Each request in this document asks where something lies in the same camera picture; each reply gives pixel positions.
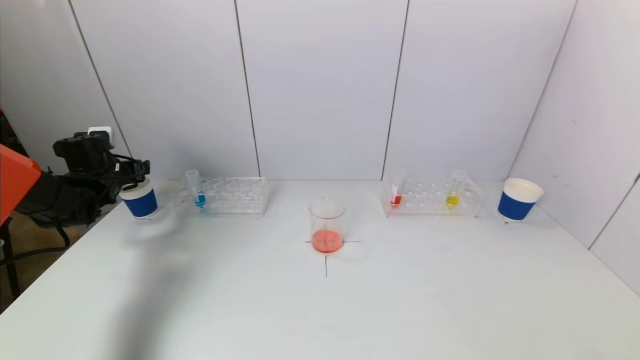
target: orange liquid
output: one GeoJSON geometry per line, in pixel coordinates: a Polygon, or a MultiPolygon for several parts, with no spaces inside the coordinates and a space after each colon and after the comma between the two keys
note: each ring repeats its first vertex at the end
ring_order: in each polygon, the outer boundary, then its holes
{"type": "Polygon", "coordinates": [[[397,209],[402,202],[402,195],[396,195],[395,199],[391,202],[391,207],[397,209]]]}
{"type": "Polygon", "coordinates": [[[311,245],[318,252],[332,254],[342,247],[342,235],[333,230],[319,230],[311,238],[311,245]]]}

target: glass beaker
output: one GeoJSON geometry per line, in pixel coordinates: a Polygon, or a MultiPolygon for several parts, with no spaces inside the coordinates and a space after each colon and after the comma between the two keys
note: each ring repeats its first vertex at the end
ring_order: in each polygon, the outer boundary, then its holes
{"type": "Polygon", "coordinates": [[[345,205],[330,197],[320,197],[311,201],[311,245],[322,254],[333,254],[340,250],[344,242],[342,216],[345,205]]]}

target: paper cup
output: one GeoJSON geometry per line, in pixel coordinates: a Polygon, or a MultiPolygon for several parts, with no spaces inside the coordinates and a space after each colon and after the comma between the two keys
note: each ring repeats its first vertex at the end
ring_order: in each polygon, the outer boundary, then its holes
{"type": "Polygon", "coordinates": [[[498,206],[498,212],[506,221],[520,222],[545,192],[542,188],[523,179],[508,179],[498,206]]]}
{"type": "Polygon", "coordinates": [[[136,218],[149,218],[158,211],[156,193],[149,179],[138,184],[135,189],[121,191],[120,198],[136,218]]]}

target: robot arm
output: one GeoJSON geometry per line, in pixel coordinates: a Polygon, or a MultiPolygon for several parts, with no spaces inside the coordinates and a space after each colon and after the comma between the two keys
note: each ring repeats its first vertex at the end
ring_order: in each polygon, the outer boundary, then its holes
{"type": "Polygon", "coordinates": [[[150,173],[150,162],[111,154],[107,131],[77,133],[53,146],[69,173],[55,176],[33,160],[0,145],[0,224],[11,211],[41,227],[89,225],[101,207],[115,204],[124,188],[135,188],[150,173]]]}

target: white wall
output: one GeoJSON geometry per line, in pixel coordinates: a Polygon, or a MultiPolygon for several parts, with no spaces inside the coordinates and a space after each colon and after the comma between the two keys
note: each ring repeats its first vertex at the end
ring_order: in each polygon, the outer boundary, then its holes
{"type": "Polygon", "coordinates": [[[53,144],[92,126],[129,155],[66,1],[0,1],[0,107],[43,170],[67,173],[53,144]]]}
{"type": "Polygon", "coordinates": [[[591,251],[640,295],[640,186],[629,193],[591,251]]]}
{"type": "Polygon", "coordinates": [[[575,0],[412,0],[386,173],[504,180],[575,0]]]}
{"type": "Polygon", "coordinates": [[[79,0],[113,110],[151,178],[258,176],[233,0],[79,0]]]}
{"type": "Polygon", "coordinates": [[[511,173],[590,246],[640,172],[640,2],[580,0],[511,173]]]}
{"type": "Polygon", "coordinates": [[[407,1],[237,5],[262,174],[379,180],[407,1]]]}

